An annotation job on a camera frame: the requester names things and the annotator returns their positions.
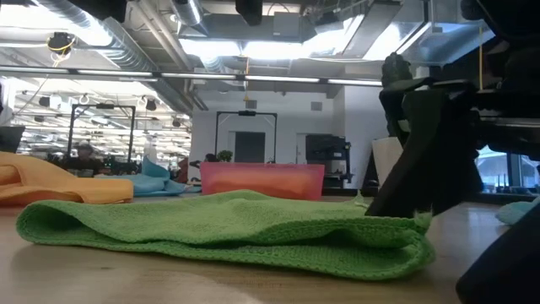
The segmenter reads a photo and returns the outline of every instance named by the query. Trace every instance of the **orange cloth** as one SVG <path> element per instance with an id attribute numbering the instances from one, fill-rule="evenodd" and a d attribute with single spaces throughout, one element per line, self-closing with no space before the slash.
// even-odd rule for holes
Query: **orange cloth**
<path id="1" fill-rule="evenodd" d="M 121 179 L 79 178 L 35 157 L 0 152 L 0 206 L 43 199 L 125 203 L 133 199 L 133 184 Z"/>

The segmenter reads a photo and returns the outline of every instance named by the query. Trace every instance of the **wooden table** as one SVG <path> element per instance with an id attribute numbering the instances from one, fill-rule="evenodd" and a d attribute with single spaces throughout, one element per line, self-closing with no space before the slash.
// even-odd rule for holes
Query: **wooden table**
<path id="1" fill-rule="evenodd" d="M 23 241 L 19 209 L 0 209 L 0 303 L 458 303 L 454 285 L 505 228 L 496 207 L 462 204 L 437 216 L 437 260 L 400 280 L 366 283 L 290 269 Z"/>

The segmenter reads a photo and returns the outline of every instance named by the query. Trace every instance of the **table surface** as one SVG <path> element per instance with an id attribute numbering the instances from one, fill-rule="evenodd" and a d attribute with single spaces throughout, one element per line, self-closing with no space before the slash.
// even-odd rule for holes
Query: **table surface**
<path id="1" fill-rule="evenodd" d="M 435 217 L 428 238 L 436 261 L 407 278 L 373 283 L 158 254 L 32 245 L 14 229 L 20 209 L 0 209 L 0 302 L 458 303 L 457 279 L 506 229 L 495 210 L 461 204 Z"/>

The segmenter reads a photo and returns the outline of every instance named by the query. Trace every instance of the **ceiling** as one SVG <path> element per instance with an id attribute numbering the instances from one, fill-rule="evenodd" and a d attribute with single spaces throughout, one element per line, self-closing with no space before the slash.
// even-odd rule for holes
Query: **ceiling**
<path id="1" fill-rule="evenodd" d="M 211 39 L 201 37 L 200 33 L 193 28 L 179 27 L 170 6 L 170 0 L 148 1 L 151 9 L 158 14 L 167 30 L 175 39 L 180 39 L 180 46 L 183 46 L 183 51 L 188 53 L 187 62 L 184 63 L 194 67 L 196 71 L 204 73 L 207 72 L 208 66 L 201 58 L 205 58 L 211 53 L 218 54 L 216 56 L 219 56 L 223 63 L 223 69 L 228 73 L 379 80 L 384 58 L 391 52 L 404 48 L 407 44 L 407 47 L 402 50 L 402 54 L 411 61 L 413 68 L 440 66 L 453 62 L 474 49 L 478 44 L 478 23 L 463 20 L 458 7 L 459 3 L 455 0 L 434 0 L 433 8 L 423 1 L 403 0 L 402 5 L 398 7 L 380 7 L 377 8 L 378 11 L 375 9 L 375 5 L 380 4 L 377 2 L 379 0 L 375 0 L 375 3 L 373 0 L 361 2 L 359 0 L 285 0 L 283 3 L 264 3 L 262 25 L 253 28 L 238 22 L 240 16 L 235 12 L 233 1 L 201 0 L 200 3 L 204 10 L 203 22 L 210 29 L 208 37 Z M 340 22 L 343 22 L 343 29 L 317 35 L 314 23 L 322 13 L 332 10 L 337 11 L 336 15 L 340 18 Z M 143 11 L 150 15 L 147 8 L 144 8 Z M 377 15 L 376 18 L 372 18 L 374 21 L 369 17 L 370 15 L 374 16 L 375 12 Z M 426 14 L 431 15 L 431 13 L 433 13 L 434 18 L 426 19 Z M 291 36 L 293 38 L 282 35 L 287 33 L 286 29 L 279 32 L 279 36 L 276 35 L 279 23 L 281 20 L 285 20 L 280 18 L 286 18 L 288 20 L 286 22 L 299 22 L 298 33 Z M 369 22 L 373 23 L 370 32 L 361 34 L 362 31 L 357 29 L 363 29 L 363 26 L 368 26 Z M 154 20 L 150 26 L 157 28 L 160 39 L 149 28 L 149 24 L 143 21 L 138 11 L 133 9 L 132 4 L 128 4 L 125 22 L 119 26 L 121 26 L 119 39 L 127 43 L 133 41 L 132 46 L 137 48 L 141 56 L 146 57 L 150 64 L 155 66 L 152 70 L 156 68 L 161 71 L 182 70 L 182 66 L 179 66 L 178 62 L 165 50 L 162 43 L 164 32 L 159 29 L 158 23 Z M 0 64 L 51 67 L 55 62 L 58 62 L 60 68 L 106 70 L 119 68 L 117 62 L 106 56 L 108 46 L 91 46 L 85 43 L 88 40 L 83 39 L 78 39 L 69 56 L 64 57 L 65 60 L 59 62 L 58 55 L 52 55 L 51 51 L 47 49 L 46 40 L 51 37 L 53 32 L 72 32 L 72 29 L 73 24 L 67 19 L 58 18 L 45 8 L 34 5 L 3 5 L 2 10 L 0 10 Z M 485 27 L 484 29 L 483 39 L 488 40 L 493 36 L 493 33 Z M 269 59 L 250 55 L 247 59 L 242 56 L 220 56 L 219 54 L 224 52 L 224 48 L 216 47 L 217 45 L 196 49 L 194 52 L 188 49 L 186 41 L 205 40 L 233 43 L 233 46 L 237 47 L 238 52 L 242 54 L 248 53 L 249 44 L 254 40 L 282 42 L 279 46 L 273 46 L 273 48 L 263 51 L 267 51 L 270 55 L 284 54 L 285 58 L 277 56 L 274 59 Z M 284 42 L 301 47 L 304 55 L 287 58 L 292 51 L 284 48 Z M 88 105 L 107 102 L 117 106 L 136 106 L 137 123 L 135 129 L 137 136 L 134 138 L 133 145 L 136 154 L 142 152 L 146 133 L 149 133 L 159 136 L 160 156 L 167 158 L 170 155 L 187 155 L 191 148 L 190 142 L 187 140 L 190 137 L 191 123 L 189 117 L 182 115 L 182 112 L 191 115 L 191 111 L 197 108 L 205 110 L 197 100 L 192 97 L 188 98 L 189 95 L 202 91 L 219 91 L 221 94 L 227 94 L 229 91 L 242 91 L 247 88 L 249 91 L 326 93 L 327 97 L 332 98 L 337 92 L 335 86 L 328 84 L 250 82 L 245 86 L 244 83 L 237 84 L 218 80 L 194 81 L 191 90 L 188 91 L 186 90 L 188 83 L 185 83 L 183 79 L 168 79 L 166 85 L 172 88 L 173 95 L 162 95 L 158 86 L 129 79 L 113 79 L 115 81 L 109 79 L 99 81 L 92 78 L 46 80 L 43 77 L 37 78 L 35 75 L 30 77 L 21 74 L 12 81 L 12 87 L 15 88 L 13 90 L 17 92 L 16 98 L 12 101 L 14 112 L 18 114 L 14 123 L 29 127 L 24 139 L 27 142 L 23 147 L 25 150 L 54 149 L 62 151 L 66 149 L 66 135 L 68 134 L 71 111 L 69 103 L 78 103 L 81 98 L 85 100 L 88 97 Z M 39 90 L 39 94 L 31 100 L 30 97 L 37 90 Z M 39 106 L 40 97 L 51 95 L 54 95 L 55 99 L 62 100 L 59 108 Z M 147 97 L 156 99 L 157 109 L 155 111 L 146 110 L 145 100 L 148 99 Z M 38 114 L 45 116 L 44 122 L 35 121 L 34 117 Z M 104 154 L 125 155 L 126 148 L 122 149 L 122 146 L 127 145 L 128 137 L 121 136 L 120 133 L 124 134 L 126 131 L 122 130 L 129 128 L 130 121 L 127 119 L 129 115 L 119 108 L 109 111 L 95 109 L 93 114 L 96 117 L 116 118 L 107 118 L 108 125 L 105 125 L 96 124 L 95 120 L 82 115 L 75 122 L 77 131 L 74 140 L 90 140 Z M 148 117 L 153 117 L 154 120 L 150 121 Z M 180 128 L 174 128 L 171 125 L 175 117 L 181 119 Z M 44 141 L 42 135 L 50 135 L 53 128 L 56 129 L 57 136 L 54 140 L 45 137 Z M 103 129 L 102 133 L 109 133 L 111 136 L 96 135 L 95 129 Z"/>

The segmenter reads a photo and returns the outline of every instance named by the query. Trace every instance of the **microfiber cloth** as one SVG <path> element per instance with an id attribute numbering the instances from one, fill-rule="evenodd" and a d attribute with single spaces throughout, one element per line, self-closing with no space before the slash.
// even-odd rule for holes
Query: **microfiber cloth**
<path id="1" fill-rule="evenodd" d="M 42 199 L 113 204 L 133 198 L 124 180 L 79 178 L 35 157 L 0 152 L 0 206 L 26 205 Z"/>
<path id="2" fill-rule="evenodd" d="M 169 172 L 162 166 L 158 166 L 149 160 L 143 159 L 142 174 L 126 176 L 97 176 L 102 179 L 126 179 L 133 183 L 133 196 L 158 197 L 175 196 L 182 193 L 200 192 L 200 187 L 188 187 L 185 184 L 171 181 Z"/>
<path id="3" fill-rule="evenodd" d="M 540 203 L 540 197 L 535 198 L 532 202 L 514 202 L 506 204 L 497 211 L 495 217 L 504 224 L 514 225 L 538 203 Z"/>
<path id="4" fill-rule="evenodd" d="M 149 204 L 41 201 L 17 221 L 27 241 L 159 252 L 181 258 L 306 269 L 387 280 L 434 259 L 430 215 L 365 216 L 366 207 L 272 198 L 241 190 Z"/>

